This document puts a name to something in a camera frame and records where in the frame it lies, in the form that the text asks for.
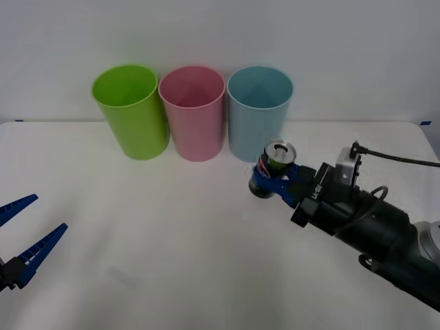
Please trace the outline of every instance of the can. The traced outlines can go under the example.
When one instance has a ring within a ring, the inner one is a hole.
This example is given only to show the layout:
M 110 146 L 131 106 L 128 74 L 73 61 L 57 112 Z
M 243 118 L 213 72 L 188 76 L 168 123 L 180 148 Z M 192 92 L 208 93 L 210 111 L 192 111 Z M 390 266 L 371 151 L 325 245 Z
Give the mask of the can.
M 254 172 L 249 180 L 249 189 L 259 198 L 270 198 L 273 192 L 258 187 L 256 177 L 283 178 L 287 170 L 292 166 L 296 159 L 294 146 L 283 140 L 270 142 L 260 155 L 254 168 Z

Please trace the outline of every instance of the white table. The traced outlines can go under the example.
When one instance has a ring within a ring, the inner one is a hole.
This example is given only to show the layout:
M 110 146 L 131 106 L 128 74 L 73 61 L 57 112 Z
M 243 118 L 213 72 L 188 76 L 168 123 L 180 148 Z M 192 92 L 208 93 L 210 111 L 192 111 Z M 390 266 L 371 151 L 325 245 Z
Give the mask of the white table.
M 295 122 L 298 163 L 334 164 L 354 140 L 435 160 L 405 122 Z M 203 163 L 172 143 L 126 158 L 103 122 L 0 126 L 0 205 L 40 199 L 0 229 L 4 260 L 69 229 L 29 285 L 1 292 L 2 329 L 438 329 L 440 313 L 358 264 L 359 253 L 290 222 L 280 198 L 248 190 L 252 165 Z M 411 221 L 438 220 L 440 171 L 364 156 L 358 184 L 385 184 Z

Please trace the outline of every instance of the white backdrop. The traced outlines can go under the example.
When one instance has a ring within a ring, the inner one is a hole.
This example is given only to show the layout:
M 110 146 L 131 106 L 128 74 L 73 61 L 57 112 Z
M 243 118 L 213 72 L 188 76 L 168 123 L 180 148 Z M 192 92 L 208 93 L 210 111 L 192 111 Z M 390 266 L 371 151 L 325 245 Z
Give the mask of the white backdrop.
M 2 0 L 0 120 L 100 120 L 91 83 L 120 63 L 278 67 L 290 120 L 433 120 L 439 14 L 438 0 Z

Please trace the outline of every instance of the can lid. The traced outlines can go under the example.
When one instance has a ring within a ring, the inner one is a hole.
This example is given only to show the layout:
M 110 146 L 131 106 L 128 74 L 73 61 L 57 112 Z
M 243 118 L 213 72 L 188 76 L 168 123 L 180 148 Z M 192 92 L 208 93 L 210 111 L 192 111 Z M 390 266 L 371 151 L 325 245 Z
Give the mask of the can lid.
M 283 140 L 274 140 L 265 147 L 267 156 L 279 164 L 295 162 L 296 150 L 294 146 Z

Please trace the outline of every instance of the pink cup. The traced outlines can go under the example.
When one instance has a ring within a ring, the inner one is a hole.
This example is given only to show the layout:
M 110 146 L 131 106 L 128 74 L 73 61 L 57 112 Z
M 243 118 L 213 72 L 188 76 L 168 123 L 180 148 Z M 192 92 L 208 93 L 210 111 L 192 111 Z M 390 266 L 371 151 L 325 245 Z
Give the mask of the pink cup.
M 225 80 L 203 66 L 180 67 L 159 84 L 176 151 L 186 160 L 202 162 L 223 146 Z

